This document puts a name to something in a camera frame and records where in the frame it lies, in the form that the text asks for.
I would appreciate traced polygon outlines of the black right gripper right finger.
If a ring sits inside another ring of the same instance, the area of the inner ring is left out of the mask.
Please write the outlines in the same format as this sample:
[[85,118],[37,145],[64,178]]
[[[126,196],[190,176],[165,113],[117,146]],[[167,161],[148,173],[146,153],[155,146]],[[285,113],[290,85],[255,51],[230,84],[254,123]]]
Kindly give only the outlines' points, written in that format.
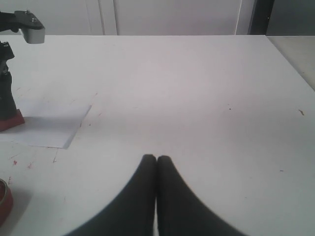
[[199,200],[165,155],[157,159],[157,224],[160,236],[243,235]]

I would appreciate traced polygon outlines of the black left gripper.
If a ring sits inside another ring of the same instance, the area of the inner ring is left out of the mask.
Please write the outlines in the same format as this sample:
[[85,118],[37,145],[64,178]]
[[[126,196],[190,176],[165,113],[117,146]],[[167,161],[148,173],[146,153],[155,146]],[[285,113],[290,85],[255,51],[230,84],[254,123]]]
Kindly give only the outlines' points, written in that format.
[[13,59],[14,53],[8,42],[0,43],[0,119],[7,120],[14,117],[17,112],[16,104],[12,96],[12,76],[7,72],[7,61]]

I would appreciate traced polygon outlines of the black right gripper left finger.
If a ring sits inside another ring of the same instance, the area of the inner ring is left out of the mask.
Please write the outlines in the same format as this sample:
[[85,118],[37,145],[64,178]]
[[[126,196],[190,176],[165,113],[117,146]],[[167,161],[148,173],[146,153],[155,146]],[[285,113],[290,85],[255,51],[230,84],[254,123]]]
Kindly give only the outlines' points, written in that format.
[[122,191],[101,212],[69,236],[152,236],[157,192],[157,159],[145,154]]

